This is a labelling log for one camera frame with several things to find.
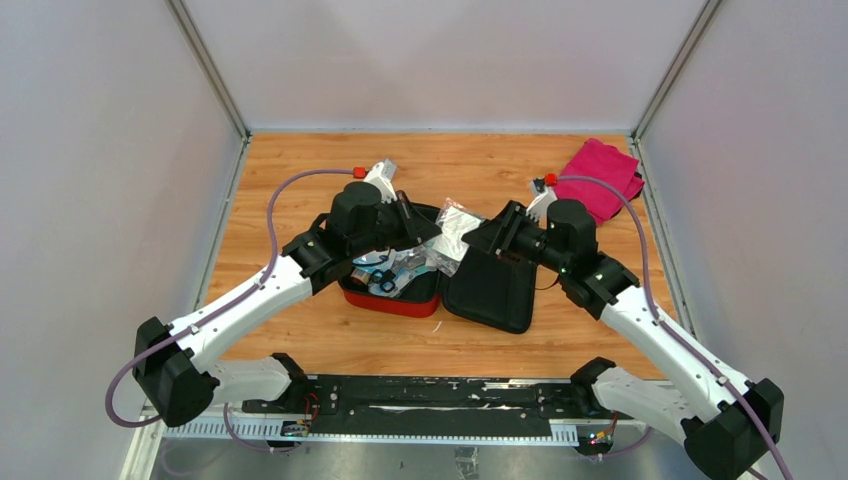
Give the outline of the red black medicine kit case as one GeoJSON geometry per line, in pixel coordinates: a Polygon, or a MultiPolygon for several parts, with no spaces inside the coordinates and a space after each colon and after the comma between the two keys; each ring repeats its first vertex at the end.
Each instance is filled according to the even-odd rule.
{"type": "Polygon", "coordinates": [[[454,275],[425,273],[395,298],[373,295],[350,277],[338,285],[346,301],[359,308],[424,318],[443,306],[461,318],[522,334],[532,322],[536,273],[531,264],[508,264],[471,248],[454,275]]]}

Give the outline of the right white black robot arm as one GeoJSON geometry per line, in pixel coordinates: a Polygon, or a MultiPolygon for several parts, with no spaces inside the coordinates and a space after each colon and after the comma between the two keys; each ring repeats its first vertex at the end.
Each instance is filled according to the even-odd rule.
{"type": "Polygon", "coordinates": [[[640,421],[682,445],[710,479],[737,479],[776,452],[783,391],[722,361],[664,312],[647,282],[600,251],[595,221],[582,203],[554,201],[541,226],[511,201],[462,239],[499,259],[556,272],[574,305],[629,340],[671,383],[659,387],[596,358],[571,377],[577,413],[592,418],[610,410],[640,421]]]}

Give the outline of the brown medicine bottle orange cap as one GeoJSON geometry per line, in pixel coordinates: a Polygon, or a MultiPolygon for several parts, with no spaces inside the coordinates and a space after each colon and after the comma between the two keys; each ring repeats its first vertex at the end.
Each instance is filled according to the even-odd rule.
{"type": "Polygon", "coordinates": [[[370,268],[355,268],[350,278],[353,282],[361,285],[368,285],[372,279],[373,270],[370,268]]]}

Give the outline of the black handled scissors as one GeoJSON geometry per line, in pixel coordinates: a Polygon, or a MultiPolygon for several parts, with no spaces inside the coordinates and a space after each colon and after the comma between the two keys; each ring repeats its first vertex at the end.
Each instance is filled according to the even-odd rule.
{"type": "Polygon", "coordinates": [[[394,297],[399,289],[395,283],[396,275],[391,270],[375,269],[368,280],[368,292],[379,297],[394,297]]]}

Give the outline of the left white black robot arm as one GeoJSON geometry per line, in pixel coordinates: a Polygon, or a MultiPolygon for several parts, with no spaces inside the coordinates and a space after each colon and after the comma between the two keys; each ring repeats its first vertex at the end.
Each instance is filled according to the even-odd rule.
{"type": "Polygon", "coordinates": [[[142,323],[132,376],[169,427],[242,400],[269,400],[283,413],[296,412],[307,389],[283,355],[254,361],[224,361],[222,355],[272,316],[349,275],[356,259],[412,249],[440,233],[404,192],[385,199],[376,186],[352,182],[249,280],[169,323],[157,317],[142,323]]]}

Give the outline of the blue white mask packet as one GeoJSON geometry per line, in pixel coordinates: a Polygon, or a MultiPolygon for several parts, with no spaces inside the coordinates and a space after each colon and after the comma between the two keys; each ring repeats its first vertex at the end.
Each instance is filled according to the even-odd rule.
{"type": "Polygon", "coordinates": [[[356,268],[387,268],[391,267],[396,258],[396,251],[389,249],[385,251],[372,251],[352,261],[356,268]]]}

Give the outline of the clear bag teal header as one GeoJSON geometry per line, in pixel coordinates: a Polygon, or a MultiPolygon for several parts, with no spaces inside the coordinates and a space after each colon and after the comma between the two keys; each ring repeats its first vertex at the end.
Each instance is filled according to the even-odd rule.
{"type": "Polygon", "coordinates": [[[396,251],[390,270],[398,281],[409,283],[421,275],[436,271],[437,267],[427,256],[425,248],[415,247],[396,251]]]}

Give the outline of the clear bag white gauze pad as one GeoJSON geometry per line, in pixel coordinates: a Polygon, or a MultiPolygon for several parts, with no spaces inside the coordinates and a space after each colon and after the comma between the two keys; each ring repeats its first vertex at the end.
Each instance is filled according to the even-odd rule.
{"type": "Polygon", "coordinates": [[[451,198],[446,198],[435,221],[441,234],[424,244],[426,263],[442,274],[452,277],[469,249],[462,237],[478,228],[483,221],[481,215],[451,198]]]}

